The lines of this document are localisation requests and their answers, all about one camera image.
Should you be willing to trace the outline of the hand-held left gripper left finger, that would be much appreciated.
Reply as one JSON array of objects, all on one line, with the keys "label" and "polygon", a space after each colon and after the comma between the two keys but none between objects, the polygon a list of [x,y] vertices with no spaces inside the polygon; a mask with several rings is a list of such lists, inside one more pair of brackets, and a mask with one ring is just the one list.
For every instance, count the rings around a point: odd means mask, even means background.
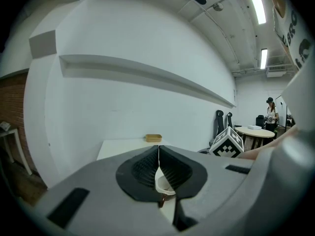
[{"label": "hand-held left gripper left finger", "polygon": [[50,188],[35,211],[67,236],[173,236],[158,208],[158,146],[92,162]]}]

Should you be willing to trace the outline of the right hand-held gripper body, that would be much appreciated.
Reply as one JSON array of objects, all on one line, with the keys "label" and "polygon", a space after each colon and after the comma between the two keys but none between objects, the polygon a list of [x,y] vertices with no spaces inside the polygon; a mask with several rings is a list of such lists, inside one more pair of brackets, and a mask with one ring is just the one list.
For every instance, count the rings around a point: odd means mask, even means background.
[{"label": "right hand-held gripper body", "polygon": [[231,127],[218,134],[210,147],[211,155],[237,158],[244,153],[243,139]]}]

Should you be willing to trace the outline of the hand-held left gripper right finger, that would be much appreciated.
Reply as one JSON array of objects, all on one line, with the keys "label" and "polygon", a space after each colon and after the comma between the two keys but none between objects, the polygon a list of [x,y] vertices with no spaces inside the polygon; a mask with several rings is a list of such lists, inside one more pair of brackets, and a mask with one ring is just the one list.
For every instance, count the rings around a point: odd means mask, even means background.
[{"label": "hand-held left gripper right finger", "polygon": [[248,205],[239,189],[254,161],[159,147],[159,165],[176,192],[172,217],[195,232],[244,232]]}]

